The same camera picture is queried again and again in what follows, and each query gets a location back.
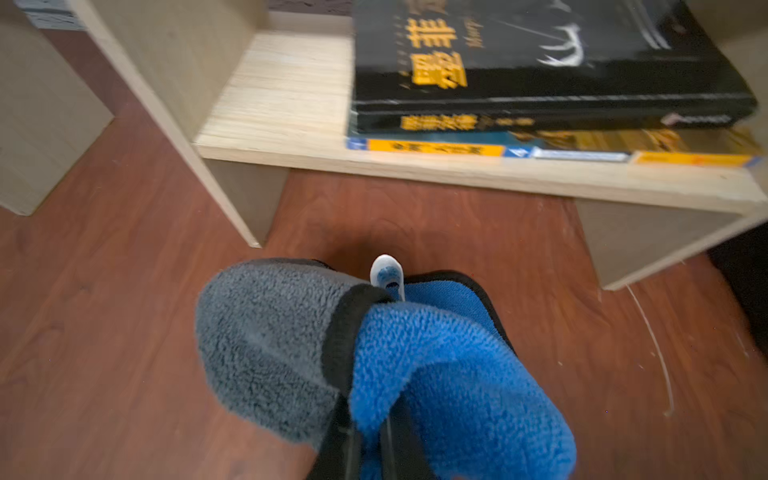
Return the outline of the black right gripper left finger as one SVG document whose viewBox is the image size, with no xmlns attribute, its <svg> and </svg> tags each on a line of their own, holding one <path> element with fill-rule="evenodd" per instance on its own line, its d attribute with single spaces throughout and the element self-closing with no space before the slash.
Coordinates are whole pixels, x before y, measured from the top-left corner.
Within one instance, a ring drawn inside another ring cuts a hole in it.
<svg viewBox="0 0 768 480">
<path fill-rule="evenodd" d="M 363 437 L 351 418 L 348 401 L 340 396 L 320 451 L 306 480 L 359 480 Z"/>
</svg>

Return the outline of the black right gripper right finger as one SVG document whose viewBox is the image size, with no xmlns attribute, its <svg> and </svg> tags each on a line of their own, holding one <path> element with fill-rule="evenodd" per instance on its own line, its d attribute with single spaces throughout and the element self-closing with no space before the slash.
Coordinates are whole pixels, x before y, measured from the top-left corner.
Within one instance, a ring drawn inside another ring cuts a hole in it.
<svg viewBox="0 0 768 480">
<path fill-rule="evenodd" d="M 381 474 L 384 480 L 434 480 L 407 407 L 392 407 L 379 430 Z"/>
</svg>

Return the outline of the blue and grey cleaning cloth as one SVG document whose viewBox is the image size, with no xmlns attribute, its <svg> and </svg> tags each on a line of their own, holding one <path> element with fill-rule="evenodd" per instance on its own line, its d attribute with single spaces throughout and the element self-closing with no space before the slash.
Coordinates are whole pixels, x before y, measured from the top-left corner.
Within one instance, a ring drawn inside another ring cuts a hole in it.
<svg viewBox="0 0 768 480">
<path fill-rule="evenodd" d="M 379 430 L 392 407 L 408 408 L 436 479 L 574 470 L 567 422 L 462 273 L 406 277 L 387 256 L 368 280 L 315 260 L 247 261 L 205 286 L 195 335 L 225 408 L 317 455 L 345 397 L 363 437 L 360 479 L 383 479 Z"/>
</svg>

